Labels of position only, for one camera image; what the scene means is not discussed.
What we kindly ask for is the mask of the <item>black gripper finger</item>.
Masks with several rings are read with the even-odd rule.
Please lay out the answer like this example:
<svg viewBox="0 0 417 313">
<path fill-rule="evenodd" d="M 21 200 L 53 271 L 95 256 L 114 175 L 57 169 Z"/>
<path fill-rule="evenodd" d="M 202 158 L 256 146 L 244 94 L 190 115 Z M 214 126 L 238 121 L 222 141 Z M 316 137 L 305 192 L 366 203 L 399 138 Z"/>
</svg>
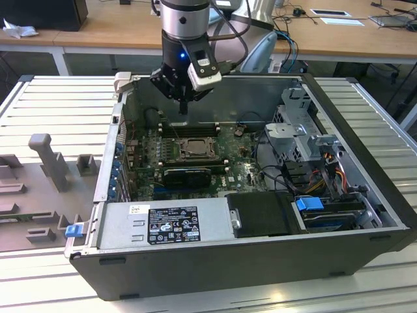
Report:
<svg viewBox="0 0 417 313">
<path fill-rule="evenodd" d="M 179 103 L 179 113 L 188 114 L 187 75 L 170 66 L 161 66 L 152 72 L 151 83 L 168 99 Z"/>
<path fill-rule="evenodd" d="M 188 114 L 188 103 L 200 101 L 203 97 L 207 96 L 210 90 L 195 91 L 192 88 L 185 88 L 183 94 L 183 114 Z"/>
</svg>

